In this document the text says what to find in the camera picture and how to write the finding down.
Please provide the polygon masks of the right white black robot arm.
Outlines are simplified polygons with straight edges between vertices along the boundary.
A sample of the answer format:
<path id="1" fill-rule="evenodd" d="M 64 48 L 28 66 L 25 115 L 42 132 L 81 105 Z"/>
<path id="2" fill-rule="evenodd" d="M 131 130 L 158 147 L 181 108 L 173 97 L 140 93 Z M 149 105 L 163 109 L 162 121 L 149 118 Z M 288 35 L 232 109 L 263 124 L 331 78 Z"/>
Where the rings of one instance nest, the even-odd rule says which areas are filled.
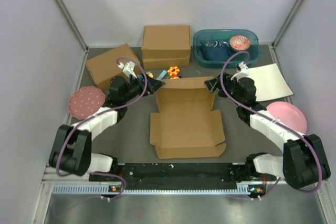
<path id="1" fill-rule="evenodd" d="M 297 190 L 312 184 L 319 189 L 322 181 L 330 178 L 331 171 L 321 138 L 295 131 L 273 117 L 257 102 L 253 79 L 237 79 L 225 73 L 207 80 L 205 85 L 210 93 L 217 90 L 220 97 L 230 98 L 236 103 L 238 117 L 282 151 L 282 156 L 267 153 L 251 155 L 252 162 L 245 166 L 248 178 L 256 180 L 263 174 L 270 174 L 283 178 Z"/>

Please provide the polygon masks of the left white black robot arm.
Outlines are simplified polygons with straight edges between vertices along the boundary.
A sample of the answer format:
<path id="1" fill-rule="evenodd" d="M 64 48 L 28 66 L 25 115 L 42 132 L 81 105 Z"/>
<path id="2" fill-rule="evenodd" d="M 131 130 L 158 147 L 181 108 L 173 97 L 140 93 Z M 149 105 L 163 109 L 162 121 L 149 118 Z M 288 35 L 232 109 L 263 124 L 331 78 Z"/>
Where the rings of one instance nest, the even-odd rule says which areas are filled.
<path id="1" fill-rule="evenodd" d="M 57 171 L 83 176 L 101 172 L 107 180 L 119 174 L 116 158 L 93 153 L 91 142 L 107 128 L 120 122 L 130 100 L 154 94 L 165 82 L 149 77 L 117 76 L 111 79 L 109 94 L 103 106 L 92 116 L 73 125 L 61 125 L 56 133 L 49 157 L 49 165 Z"/>

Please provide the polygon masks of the brown cardboard box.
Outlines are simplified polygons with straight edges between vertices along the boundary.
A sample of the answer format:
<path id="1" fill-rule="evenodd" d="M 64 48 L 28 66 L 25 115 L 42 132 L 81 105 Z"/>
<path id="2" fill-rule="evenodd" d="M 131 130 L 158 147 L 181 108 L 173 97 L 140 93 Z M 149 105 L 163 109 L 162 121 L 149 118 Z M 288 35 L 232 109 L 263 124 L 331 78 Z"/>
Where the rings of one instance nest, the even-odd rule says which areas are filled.
<path id="1" fill-rule="evenodd" d="M 208 80 L 168 79 L 155 93 L 159 112 L 150 116 L 150 144 L 158 158 L 218 157 L 225 151 L 222 116 L 213 109 Z"/>

